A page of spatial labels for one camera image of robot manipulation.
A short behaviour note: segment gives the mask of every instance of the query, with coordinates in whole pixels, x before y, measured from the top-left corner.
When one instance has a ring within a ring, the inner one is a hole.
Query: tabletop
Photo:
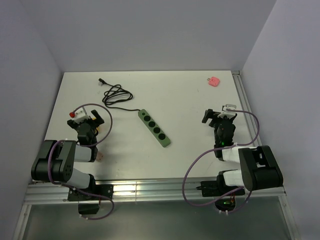
[[[217,87],[207,78],[217,77]],[[117,103],[115,107],[145,109],[171,144],[162,147],[147,129],[138,112],[110,109],[113,127],[110,135],[97,148],[103,153],[101,162],[75,162],[74,167],[94,175],[96,180],[138,180],[182,178],[191,163],[215,143],[209,121],[203,124],[205,110],[221,111],[225,104],[241,103],[230,71],[119,71],[66,72],[57,95],[45,139],[77,140],[77,132],[67,125],[69,113],[76,107],[101,104],[104,92],[121,84],[133,94],[133,99]],[[85,107],[87,113],[95,109],[105,123],[99,127],[101,139],[110,127],[108,113],[98,106]],[[251,137],[243,113],[233,122],[236,126],[233,141],[248,143]],[[240,169],[240,165],[219,161],[208,153],[194,166],[189,177],[216,177],[220,171]]]

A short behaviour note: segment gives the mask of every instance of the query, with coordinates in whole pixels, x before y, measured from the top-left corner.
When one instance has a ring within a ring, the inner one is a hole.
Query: green power strip
[[[156,122],[152,119],[149,113],[145,109],[141,109],[138,112],[139,118],[146,125],[146,127],[150,130],[153,136],[158,140],[158,142],[162,145],[162,147],[166,147],[170,145],[171,141],[167,135],[160,129],[160,127],[156,124]]]

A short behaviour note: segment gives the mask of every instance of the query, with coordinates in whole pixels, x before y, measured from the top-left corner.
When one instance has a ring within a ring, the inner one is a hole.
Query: gray floor
[[[102,207],[100,215],[109,208]],[[24,240],[283,240],[290,239],[277,197],[252,198],[219,215],[212,206],[182,201],[117,203],[102,220],[79,218],[76,204],[34,205]]]

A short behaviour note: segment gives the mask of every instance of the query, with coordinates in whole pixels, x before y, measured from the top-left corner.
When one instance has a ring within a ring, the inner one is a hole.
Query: pink block
[[[213,76],[213,77],[211,77],[211,78],[209,79],[209,85],[211,85],[211,86],[213,86],[213,87],[218,86],[219,83],[220,83],[220,79],[217,78],[217,77],[215,77],[215,76]]]

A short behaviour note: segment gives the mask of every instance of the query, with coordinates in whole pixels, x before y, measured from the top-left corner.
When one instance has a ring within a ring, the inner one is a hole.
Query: wall
[[[320,1],[278,0],[243,68],[303,239],[320,238]]]
[[[65,72],[240,70],[276,0],[20,0]]]
[[[17,0],[0,1],[0,238],[11,239],[61,72]]]

